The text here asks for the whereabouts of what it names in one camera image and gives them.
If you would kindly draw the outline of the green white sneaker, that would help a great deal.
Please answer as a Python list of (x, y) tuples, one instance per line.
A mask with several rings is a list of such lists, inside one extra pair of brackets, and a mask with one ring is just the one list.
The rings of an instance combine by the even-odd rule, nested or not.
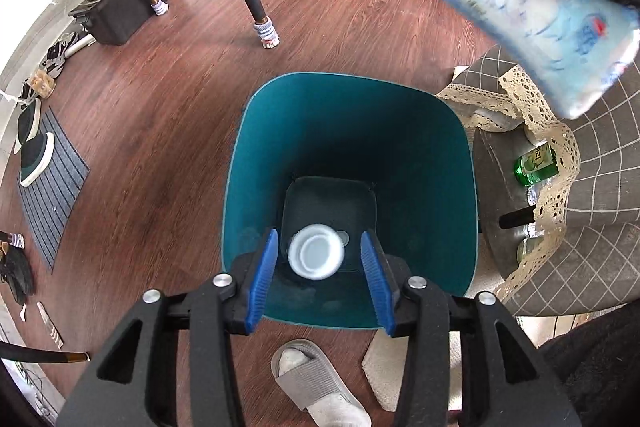
[(55, 146), (52, 132), (39, 132), (35, 138), (25, 142), (21, 149), (20, 184), (29, 187), (50, 164)]

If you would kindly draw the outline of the green bottle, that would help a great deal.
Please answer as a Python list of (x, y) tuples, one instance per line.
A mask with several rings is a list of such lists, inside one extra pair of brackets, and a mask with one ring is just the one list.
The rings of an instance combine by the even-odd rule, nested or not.
[(514, 176), (521, 186), (529, 187), (559, 173), (553, 148), (544, 143), (523, 154), (514, 162)]

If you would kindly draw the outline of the grey slipper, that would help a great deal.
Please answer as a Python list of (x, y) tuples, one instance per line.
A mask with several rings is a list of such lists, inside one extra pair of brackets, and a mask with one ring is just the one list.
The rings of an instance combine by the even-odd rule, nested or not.
[(370, 415), (322, 349), (308, 339), (285, 343), (271, 358), (271, 373), (296, 407), (317, 426), (371, 426)]

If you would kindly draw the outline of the black storage box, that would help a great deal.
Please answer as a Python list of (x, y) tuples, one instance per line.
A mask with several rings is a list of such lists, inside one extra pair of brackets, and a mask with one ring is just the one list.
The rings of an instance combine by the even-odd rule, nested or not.
[(68, 15), (98, 43), (121, 46), (155, 13), (149, 0), (84, 0)]

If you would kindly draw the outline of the grey striped floor mat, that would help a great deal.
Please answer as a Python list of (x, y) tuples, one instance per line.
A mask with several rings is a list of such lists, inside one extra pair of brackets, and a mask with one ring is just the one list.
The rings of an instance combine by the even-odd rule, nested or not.
[(54, 136), (51, 162), (29, 187), (17, 184), (17, 188), (35, 247), (52, 272), (68, 219), (90, 168), (67, 138), (52, 108), (44, 112), (40, 129)]

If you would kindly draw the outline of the blue white tissue pack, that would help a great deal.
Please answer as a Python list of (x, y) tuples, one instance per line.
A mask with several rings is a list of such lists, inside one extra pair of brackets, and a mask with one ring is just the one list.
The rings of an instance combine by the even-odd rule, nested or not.
[(503, 46), (553, 112), (576, 119), (639, 56), (639, 0), (445, 0)]

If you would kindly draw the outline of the white round plastic lid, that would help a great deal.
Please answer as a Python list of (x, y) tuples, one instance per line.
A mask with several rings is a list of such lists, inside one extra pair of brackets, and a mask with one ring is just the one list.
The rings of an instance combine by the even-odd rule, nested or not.
[(349, 243), (349, 235), (346, 231), (343, 231), (343, 230), (337, 231), (336, 234), (341, 239), (341, 242), (343, 243), (344, 246), (346, 246)]

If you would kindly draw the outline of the teal trash bin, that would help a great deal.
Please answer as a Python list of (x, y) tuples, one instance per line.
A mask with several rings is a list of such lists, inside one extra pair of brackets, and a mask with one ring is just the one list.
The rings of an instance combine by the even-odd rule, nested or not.
[[(321, 281), (288, 263), (294, 235), (327, 225), (348, 237), (338, 270)], [(221, 256), (231, 265), (276, 230), (279, 254), (268, 319), (329, 329), (378, 325), (360, 260), (373, 231), (452, 295), (465, 294), (477, 259), (473, 161), (454, 111), (426, 92), (329, 72), (293, 72), (248, 101), (229, 169)]]

